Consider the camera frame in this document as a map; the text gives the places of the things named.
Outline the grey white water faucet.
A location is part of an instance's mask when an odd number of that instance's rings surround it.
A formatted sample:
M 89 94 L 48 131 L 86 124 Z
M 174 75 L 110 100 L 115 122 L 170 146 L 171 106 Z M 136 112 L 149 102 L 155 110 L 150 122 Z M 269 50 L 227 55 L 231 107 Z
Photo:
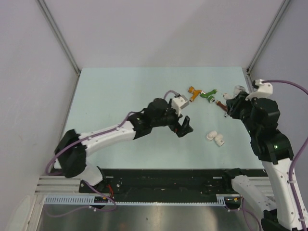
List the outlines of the grey white water faucet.
M 233 99 L 233 98 L 235 98 L 241 91 L 246 91 L 245 87 L 240 86 L 240 85 L 237 85 L 237 86 L 234 87 L 234 89 L 233 89 L 233 94 L 232 94 L 232 95 L 230 95 L 230 94 L 228 94 L 228 93 L 224 93 L 224 94 L 223 94 L 223 98 L 224 98 L 225 100 Z

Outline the white elbow pipe fitting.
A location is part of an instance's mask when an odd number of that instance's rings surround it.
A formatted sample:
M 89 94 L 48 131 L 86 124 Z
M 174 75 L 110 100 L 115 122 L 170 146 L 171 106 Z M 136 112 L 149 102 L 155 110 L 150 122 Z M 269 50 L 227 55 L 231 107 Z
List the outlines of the white elbow pipe fitting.
M 218 135 L 217 131 L 213 130 L 206 135 L 208 141 L 212 141 Z
M 214 138 L 216 144 L 218 147 L 221 147 L 225 144 L 225 141 L 223 139 L 223 135 L 219 133 L 215 138 Z

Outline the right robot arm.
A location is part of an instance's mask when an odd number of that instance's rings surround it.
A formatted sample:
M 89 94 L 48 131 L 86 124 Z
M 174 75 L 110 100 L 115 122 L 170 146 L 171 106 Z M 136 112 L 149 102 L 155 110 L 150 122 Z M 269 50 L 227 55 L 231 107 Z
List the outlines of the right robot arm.
M 250 135 L 253 153 L 261 161 L 270 181 L 274 201 L 251 183 L 240 169 L 223 179 L 227 193 L 238 192 L 261 217 L 265 231 L 306 231 L 308 210 L 305 208 L 292 164 L 295 156 L 287 136 L 277 126 L 280 110 L 275 101 L 267 98 L 247 100 L 242 91 L 226 101 L 227 113 L 239 119 Z

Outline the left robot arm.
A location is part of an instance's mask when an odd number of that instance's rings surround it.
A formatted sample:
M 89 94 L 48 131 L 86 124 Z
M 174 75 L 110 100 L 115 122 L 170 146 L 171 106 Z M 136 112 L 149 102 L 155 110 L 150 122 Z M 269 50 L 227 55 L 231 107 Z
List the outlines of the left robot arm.
M 150 134 L 153 128 L 169 127 L 179 138 L 191 133 L 190 118 L 183 117 L 182 110 L 189 100 L 179 95 L 166 101 L 156 98 L 139 112 L 130 112 L 118 125 L 88 133 L 67 131 L 55 149 L 55 156 L 66 178 L 80 178 L 87 182 L 95 192 L 106 188 L 106 180 L 98 167 L 93 167 L 87 158 L 93 153 L 116 144 L 132 141 Z

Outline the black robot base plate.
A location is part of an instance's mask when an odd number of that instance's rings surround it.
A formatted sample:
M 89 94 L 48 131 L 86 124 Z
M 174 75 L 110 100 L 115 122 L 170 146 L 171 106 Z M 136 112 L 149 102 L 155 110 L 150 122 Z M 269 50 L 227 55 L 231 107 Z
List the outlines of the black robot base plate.
M 204 202 L 236 192 L 223 178 L 223 169 L 103 169 L 94 188 L 114 199 L 139 202 Z

